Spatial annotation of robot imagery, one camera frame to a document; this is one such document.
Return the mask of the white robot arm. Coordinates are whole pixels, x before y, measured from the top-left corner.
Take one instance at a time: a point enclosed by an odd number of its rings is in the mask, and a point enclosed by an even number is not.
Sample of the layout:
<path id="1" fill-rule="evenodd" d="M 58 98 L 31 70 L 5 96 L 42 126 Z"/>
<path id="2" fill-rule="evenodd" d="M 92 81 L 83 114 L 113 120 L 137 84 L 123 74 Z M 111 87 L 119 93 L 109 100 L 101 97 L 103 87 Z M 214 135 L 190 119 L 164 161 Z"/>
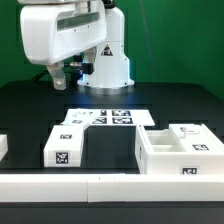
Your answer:
<path id="1" fill-rule="evenodd" d="M 47 67 L 54 88 L 66 88 L 64 61 L 82 72 L 78 88 L 95 94 L 130 90 L 130 61 L 124 52 L 125 17 L 114 0 L 17 0 L 27 59 Z"/>

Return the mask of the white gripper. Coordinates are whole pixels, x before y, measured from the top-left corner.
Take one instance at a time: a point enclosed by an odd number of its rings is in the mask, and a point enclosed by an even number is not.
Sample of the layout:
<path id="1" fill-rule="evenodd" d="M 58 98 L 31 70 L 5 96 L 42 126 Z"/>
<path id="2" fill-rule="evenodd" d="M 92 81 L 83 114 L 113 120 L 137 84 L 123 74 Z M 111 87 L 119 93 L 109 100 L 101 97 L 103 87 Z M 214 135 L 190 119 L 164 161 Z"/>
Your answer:
<path id="1" fill-rule="evenodd" d="M 66 89 L 64 64 L 57 62 L 87 50 L 82 72 L 94 72 L 96 51 L 90 48 L 103 43 L 107 34 L 102 2 L 23 2 L 20 24 L 26 57 L 48 65 L 56 90 Z"/>

